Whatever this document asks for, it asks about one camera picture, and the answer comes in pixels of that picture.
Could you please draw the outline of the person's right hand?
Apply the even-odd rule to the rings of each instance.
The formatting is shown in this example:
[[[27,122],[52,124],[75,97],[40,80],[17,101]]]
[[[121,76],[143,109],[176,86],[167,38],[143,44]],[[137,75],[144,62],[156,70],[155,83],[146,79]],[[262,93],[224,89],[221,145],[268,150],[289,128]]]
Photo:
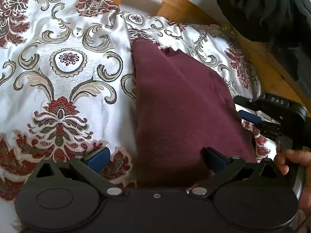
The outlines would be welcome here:
[[[305,167],[305,184],[301,197],[299,200],[299,208],[306,214],[310,214],[310,192],[311,192],[311,174],[310,174],[310,163],[311,163],[311,153],[308,147],[303,147],[302,150],[292,150],[287,149],[285,153],[277,153],[274,158],[274,162],[278,169],[283,175],[289,172],[289,166],[286,160],[292,163],[298,163]]]

